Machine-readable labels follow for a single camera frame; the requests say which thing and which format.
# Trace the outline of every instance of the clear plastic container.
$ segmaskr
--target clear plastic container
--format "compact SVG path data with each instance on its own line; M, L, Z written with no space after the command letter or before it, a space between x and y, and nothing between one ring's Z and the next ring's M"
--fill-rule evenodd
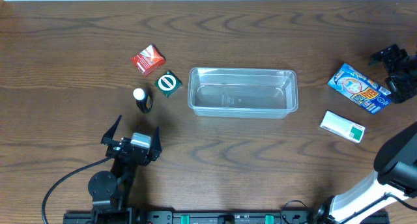
M282 119L298 108L291 70L193 68L188 106L198 116Z

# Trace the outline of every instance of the blue box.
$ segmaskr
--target blue box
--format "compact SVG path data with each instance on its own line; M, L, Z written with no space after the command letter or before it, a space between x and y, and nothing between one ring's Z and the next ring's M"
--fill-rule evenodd
M372 114L391 103L391 92L370 80L348 64L344 64L327 83L342 95L362 106Z

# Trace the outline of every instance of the small red package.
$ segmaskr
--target small red package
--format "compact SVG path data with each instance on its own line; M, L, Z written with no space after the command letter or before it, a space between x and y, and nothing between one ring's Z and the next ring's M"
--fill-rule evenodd
M165 58L151 44L141 53L130 58L137 69L146 77L153 70L165 64Z

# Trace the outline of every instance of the small bottle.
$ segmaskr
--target small bottle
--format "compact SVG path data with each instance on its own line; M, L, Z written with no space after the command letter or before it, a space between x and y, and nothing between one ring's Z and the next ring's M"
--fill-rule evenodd
M133 91L133 96L136 99L136 105L142 113L148 113L152 109L152 98L143 89L136 88Z

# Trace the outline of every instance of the black cable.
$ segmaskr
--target black cable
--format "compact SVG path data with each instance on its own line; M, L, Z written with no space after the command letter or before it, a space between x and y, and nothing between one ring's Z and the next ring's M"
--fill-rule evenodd
M396 197L395 195L386 194L386 196L396 199L400 204L402 204L403 206L405 206L405 208L409 208L409 209L411 209L413 211L417 211L417 207L411 206L411 205L407 204L405 201L401 200L400 198Z
M304 205L304 207L306 207L306 208L307 208L307 205L305 205L302 201L299 201L299 200L290 200L290 201L286 202L286 203L285 203L285 205L284 205L284 206L282 206L282 209L281 209L281 218L282 218L282 220L284 220L284 222L286 222L287 224L290 224L290 223L287 221L287 218L286 218L286 217L285 217L285 215L283 215L282 213L284 212L284 208L285 208L288 204L291 204L291 203L294 203L294 202L301 203L302 205Z
M64 182L67 178L71 177L72 175L81 172L83 170L89 169L93 166L96 165L100 165L101 163L104 163L112 158L115 158L119 153L114 153L113 155L111 155L110 157L104 158L103 160L99 160L98 162L94 162L92 164L86 165L84 167L81 167L79 169L76 169L74 171L72 171L71 173L65 175L64 177L62 177L60 180L58 180L51 188L50 190L46 193L44 200L42 201L42 220L44 221L44 224L48 224L48 220L46 219L46 213L45 213L45 208L46 208L46 201L48 200L49 196L51 195L51 193L54 191L54 189L61 183Z

